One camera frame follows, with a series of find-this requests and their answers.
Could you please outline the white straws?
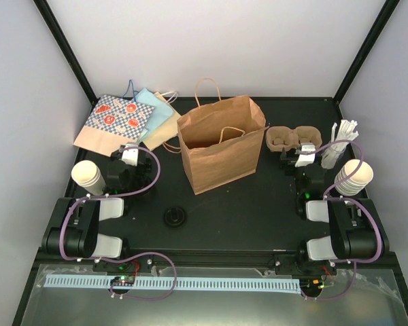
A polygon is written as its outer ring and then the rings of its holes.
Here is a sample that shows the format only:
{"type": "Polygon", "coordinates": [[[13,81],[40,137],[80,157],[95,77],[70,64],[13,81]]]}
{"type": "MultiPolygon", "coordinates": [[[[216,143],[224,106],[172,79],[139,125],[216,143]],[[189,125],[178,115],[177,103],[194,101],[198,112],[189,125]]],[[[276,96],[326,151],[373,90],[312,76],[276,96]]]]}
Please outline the white straws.
{"type": "Polygon", "coordinates": [[[322,168],[330,170],[335,166],[348,145],[348,142],[344,142],[344,140],[353,141],[358,137],[358,131],[356,131],[357,125],[358,122],[356,120],[341,120],[340,125],[337,125],[337,123],[333,124],[330,139],[332,145],[327,147],[322,153],[322,168]]]}

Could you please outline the black lid stack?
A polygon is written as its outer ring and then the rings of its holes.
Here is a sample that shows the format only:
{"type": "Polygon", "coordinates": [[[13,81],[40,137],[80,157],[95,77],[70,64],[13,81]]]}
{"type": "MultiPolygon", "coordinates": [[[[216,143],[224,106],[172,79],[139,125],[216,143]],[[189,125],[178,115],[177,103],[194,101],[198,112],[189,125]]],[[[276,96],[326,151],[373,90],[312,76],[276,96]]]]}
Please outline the black lid stack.
{"type": "Polygon", "coordinates": [[[178,229],[184,226],[187,221],[186,211],[180,206],[172,206],[163,214],[164,224],[171,229],[178,229]]]}

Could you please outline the brown paper bag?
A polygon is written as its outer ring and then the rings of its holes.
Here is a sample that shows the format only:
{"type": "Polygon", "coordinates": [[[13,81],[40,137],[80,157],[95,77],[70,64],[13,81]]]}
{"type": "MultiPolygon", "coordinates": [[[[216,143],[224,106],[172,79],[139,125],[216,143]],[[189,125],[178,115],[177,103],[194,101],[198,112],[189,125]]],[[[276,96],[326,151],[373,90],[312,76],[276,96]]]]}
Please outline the brown paper bag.
{"type": "Polygon", "coordinates": [[[179,147],[163,143],[179,153],[194,194],[254,174],[266,126],[261,108],[248,96],[201,104],[177,119],[179,147]]]}

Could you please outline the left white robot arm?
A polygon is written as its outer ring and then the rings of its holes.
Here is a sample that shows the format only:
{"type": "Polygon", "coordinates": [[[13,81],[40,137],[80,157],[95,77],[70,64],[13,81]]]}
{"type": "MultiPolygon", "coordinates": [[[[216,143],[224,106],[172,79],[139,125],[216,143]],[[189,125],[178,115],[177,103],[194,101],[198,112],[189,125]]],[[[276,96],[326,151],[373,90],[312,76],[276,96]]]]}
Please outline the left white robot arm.
{"type": "Polygon", "coordinates": [[[125,198],[116,194],[135,192],[147,187],[152,179],[152,159],[144,151],[115,151],[104,169],[94,162],[79,162],[71,176],[89,193],[76,204],[75,198],[59,198],[41,242],[44,253],[88,259],[106,257],[117,271],[127,270],[133,260],[126,241],[99,231],[99,223],[123,217],[125,198]]]}

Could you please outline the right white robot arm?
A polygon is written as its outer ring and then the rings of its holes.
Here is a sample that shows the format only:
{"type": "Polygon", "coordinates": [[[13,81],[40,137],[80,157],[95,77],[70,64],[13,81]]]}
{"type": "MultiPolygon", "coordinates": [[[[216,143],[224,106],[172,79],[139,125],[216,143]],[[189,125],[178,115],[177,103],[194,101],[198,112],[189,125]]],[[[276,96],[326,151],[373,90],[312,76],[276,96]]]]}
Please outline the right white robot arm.
{"type": "Polygon", "coordinates": [[[280,168],[294,177],[295,211],[303,220],[324,224],[329,232],[303,242],[304,251],[295,257],[297,269],[310,274],[320,266],[320,261],[367,264],[388,254],[390,243],[373,201],[368,198],[323,199],[326,170],[318,160],[297,167],[299,158],[295,149],[284,149],[279,158],[280,168]]]}

